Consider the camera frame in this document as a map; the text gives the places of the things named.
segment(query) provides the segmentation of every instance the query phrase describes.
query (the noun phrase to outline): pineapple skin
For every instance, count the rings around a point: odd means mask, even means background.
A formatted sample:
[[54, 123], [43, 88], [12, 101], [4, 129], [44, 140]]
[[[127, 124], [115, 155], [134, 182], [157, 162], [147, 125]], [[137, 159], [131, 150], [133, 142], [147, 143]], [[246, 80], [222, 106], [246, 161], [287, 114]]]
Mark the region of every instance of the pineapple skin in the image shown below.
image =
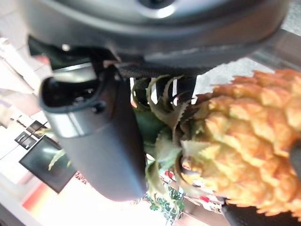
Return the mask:
[[182, 147], [183, 162], [199, 174], [182, 177], [228, 203], [266, 216], [291, 211], [301, 221], [301, 182], [288, 159], [301, 135], [301, 73], [255, 71], [198, 98]]

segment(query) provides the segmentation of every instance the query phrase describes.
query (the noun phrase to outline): black plastic mount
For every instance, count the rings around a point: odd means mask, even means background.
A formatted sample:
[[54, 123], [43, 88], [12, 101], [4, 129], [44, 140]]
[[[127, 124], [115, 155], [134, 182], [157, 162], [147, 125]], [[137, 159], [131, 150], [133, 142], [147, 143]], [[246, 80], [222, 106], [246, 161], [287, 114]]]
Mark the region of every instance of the black plastic mount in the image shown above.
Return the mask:
[[73, 165], [99, 193], [115, 201], [145, 194], [143, 141], [129, 86], [114, 66], [85, 83], [44, 80], [40, 106]]

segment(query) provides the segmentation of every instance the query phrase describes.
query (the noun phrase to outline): red object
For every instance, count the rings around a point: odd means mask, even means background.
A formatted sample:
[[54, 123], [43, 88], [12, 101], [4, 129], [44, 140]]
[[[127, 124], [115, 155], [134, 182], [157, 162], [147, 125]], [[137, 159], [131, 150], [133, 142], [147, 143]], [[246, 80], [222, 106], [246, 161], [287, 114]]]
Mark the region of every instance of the red object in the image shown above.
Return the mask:
[[168, 172], [168, 177], [169, 177], [170, 179], [173, 179], [174, 174], [173, 174], [172, 172]]
[[206, 196], [201, 196], [199, 199], [201, 199], [201, 200], [203, 200], [205, 202], [209, 202], [210, 201], [210, 199], [208, 197], [206, 197]]

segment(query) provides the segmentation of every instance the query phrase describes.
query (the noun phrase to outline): framed picture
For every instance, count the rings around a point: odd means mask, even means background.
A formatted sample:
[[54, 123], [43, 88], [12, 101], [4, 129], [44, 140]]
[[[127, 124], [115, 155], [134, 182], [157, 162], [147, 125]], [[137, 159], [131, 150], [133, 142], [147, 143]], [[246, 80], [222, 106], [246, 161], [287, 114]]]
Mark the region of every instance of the framed picture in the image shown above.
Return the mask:
[[29, 150], [36, 142], [37, 140], [32, 138], [28, 133], [22, 132], [15, 141], [21, 145], [26, 150]]
[[61, 149], [62, 148], [52, 139], [43, 136], [19, 161], [22, 166], [56, 193], [60, 193], [77, 172], [72, 166], [72, 163], [68, 164], [69, 159], [67, 155], [57, 160], [49, 170], [51, 160]]
[[46, 128], [46, 126], [44, 126], [42, 123], [39, 121], [34, 121], [29, 127], [27, 127], [26, 130], [33, 134], [37, 139], [40, 139], [42, 136], [35, 134], [35, 132], [44, 128]]

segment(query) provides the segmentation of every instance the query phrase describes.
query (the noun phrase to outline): white surface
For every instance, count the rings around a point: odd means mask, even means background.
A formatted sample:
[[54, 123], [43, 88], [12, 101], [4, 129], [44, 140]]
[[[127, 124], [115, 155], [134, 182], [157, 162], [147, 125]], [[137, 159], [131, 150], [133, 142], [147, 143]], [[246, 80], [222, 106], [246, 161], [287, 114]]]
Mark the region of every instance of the white surface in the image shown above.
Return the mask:
[[0, 175], [0, 203], [16, 218], [18, 218], [26, 226], [40, 226], [40, 224], [27, 212], [18, 201], [5, 189], [1, 184]]

